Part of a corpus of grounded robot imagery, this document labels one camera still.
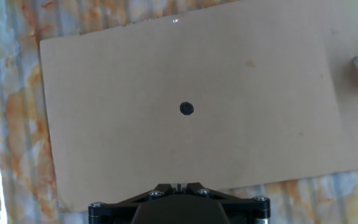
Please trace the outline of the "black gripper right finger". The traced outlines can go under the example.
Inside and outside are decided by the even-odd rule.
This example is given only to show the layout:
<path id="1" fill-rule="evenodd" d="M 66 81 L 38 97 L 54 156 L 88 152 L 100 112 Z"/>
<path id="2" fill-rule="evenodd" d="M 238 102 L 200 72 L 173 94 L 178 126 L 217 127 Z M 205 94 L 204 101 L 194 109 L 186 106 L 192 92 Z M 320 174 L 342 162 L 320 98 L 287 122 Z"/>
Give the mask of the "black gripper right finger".
<path id="1" fill-rule="evenodd" d="M 180 210 L 187 223 L 271 223 L 270 199 L 265 196 L 239 198 L 200 183 L 181 186 L 180 193 L 189 197 Z"/>

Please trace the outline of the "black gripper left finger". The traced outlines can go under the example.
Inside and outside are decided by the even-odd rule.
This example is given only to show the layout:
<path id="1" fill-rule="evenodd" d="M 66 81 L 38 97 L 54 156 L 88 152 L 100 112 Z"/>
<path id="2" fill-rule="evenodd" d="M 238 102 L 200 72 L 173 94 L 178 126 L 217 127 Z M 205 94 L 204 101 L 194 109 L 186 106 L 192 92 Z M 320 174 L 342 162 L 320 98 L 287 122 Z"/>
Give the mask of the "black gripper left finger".
<path id="1" fill-rule="evenodd" d="M 133 215 L 140 205 L 177 193 L 178 184 L 158 184 L 154 189 L 118 203 L 93 202 L 88 206 L 88 223 L 113 223 L 119 215 Z"/>

